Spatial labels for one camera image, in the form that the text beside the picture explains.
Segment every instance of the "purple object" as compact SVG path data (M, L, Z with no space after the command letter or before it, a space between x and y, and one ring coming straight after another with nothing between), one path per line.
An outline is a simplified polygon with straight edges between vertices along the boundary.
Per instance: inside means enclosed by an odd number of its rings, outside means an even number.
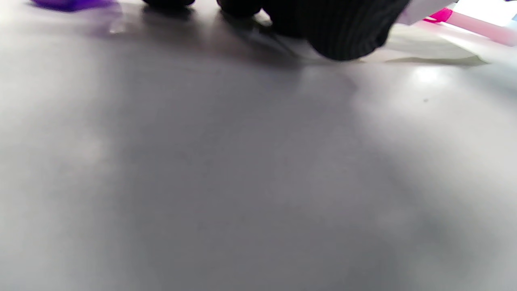
M78 11L111 5L113 0L33 0L41 7L63 11Z

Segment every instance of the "ribbed black fabric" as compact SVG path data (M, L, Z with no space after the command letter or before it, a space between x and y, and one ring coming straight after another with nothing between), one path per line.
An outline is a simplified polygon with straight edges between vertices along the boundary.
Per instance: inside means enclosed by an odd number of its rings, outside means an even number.
M194 0L144 0L174 6ZM305 37L321 55L336 61L354 60L386 42L389 30L409 0L217 0L236 18L264 9L280 34Z
M299 0L303 35L321 55L354 60L384 45L409 0Z

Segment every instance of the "pink object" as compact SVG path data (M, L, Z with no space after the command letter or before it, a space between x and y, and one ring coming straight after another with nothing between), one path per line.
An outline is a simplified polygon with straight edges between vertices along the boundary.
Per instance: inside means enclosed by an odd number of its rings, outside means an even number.
M438 11L437 13L429 16L429 18L432 18L432 19L426 18L424 20L427 22L432 22L432 23L447 22L447 20L449 20L451 15L452 15L452 10L449 8L444 8L444 9Z
M427 22L448 24L463 28L473 33L485 36L495 42L507 46L517 45L517 33L507 27L488 23L467 15L457 13L449 8L444 8L437 13L429 16L431 19L424 19Z

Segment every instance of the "black knit fabric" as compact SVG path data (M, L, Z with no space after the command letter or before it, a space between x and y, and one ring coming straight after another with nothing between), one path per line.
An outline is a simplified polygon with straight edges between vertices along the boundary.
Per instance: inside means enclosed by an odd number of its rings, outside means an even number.
M144 0L191 3L194 0ZM279 34L304 37L321 55L354 60L386 42L389 30L409 0L217 0L223 11L247 18L264 9Z
M354 60L384 45L409 0L299 0L303 35L321 55Z

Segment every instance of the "shiny floor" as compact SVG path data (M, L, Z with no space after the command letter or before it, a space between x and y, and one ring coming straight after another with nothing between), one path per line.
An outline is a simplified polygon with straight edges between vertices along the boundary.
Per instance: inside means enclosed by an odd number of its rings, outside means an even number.
M213 2L0 2L0 290L515 290L514 67L306 62Z

